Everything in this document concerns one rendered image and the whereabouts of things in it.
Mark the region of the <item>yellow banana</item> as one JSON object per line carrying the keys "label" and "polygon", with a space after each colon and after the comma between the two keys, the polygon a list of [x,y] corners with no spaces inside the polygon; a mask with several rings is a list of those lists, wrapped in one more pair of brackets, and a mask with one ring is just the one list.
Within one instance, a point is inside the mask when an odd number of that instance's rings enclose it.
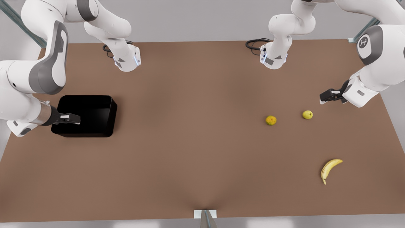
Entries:
{"label": "yellow banana", "polygon": [[321,179],[322,179],[324,185],[326,185],[326,179],[328,178],[328,175],[329,175],[330,171],[331,171],[335,166],[337,166],[338,164],[340,164],[340,163],[342,163],[342,162],[343,162],[343,160],[341,160],[341,159],[332,159],[332,160],[328,161],[328,162],[324,165],[324,167],[321,169],[321,172],[320,172],[320,177],[321,177]]}

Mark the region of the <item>silver frame post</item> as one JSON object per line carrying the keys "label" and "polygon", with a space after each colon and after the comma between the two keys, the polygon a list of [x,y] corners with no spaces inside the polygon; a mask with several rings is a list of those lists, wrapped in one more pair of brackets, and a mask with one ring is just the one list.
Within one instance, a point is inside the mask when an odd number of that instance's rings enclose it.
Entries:
{"label": "silver frame post", "polygon": [[363,33],[374,25],[380,24],[380,21],[376,18],[371,19],[361,30],[360,32],[354,37],[347,39],[349,43],[357,43]]}
{"label": "silver frame post", "polygon": [[21,16],[5,0],[0,0],[0,10],[17,26],[19,26],[20,29],[22,29],[23,32],[25,32],[26,35],[34,40],[41,48],[46,48],[46,41],[31,32],[22,22]]}
{"label": "silver frame post", "polygon": [[217,210],[194,210],[194,219],[200,219],[200,228],[218,228],[215,218]]}

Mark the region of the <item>black storage box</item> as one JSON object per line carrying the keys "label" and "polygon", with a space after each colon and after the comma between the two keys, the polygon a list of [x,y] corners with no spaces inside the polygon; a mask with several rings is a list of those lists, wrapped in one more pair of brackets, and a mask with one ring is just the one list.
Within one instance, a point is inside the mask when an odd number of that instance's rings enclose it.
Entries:
{"label": "black storage box", "polygon": [[59,100],[61,114],[80,116],[80,124],[59,123],[51,131],[64,137],[110,137],[113,134],[117,104],[108,95],[65,95]]}

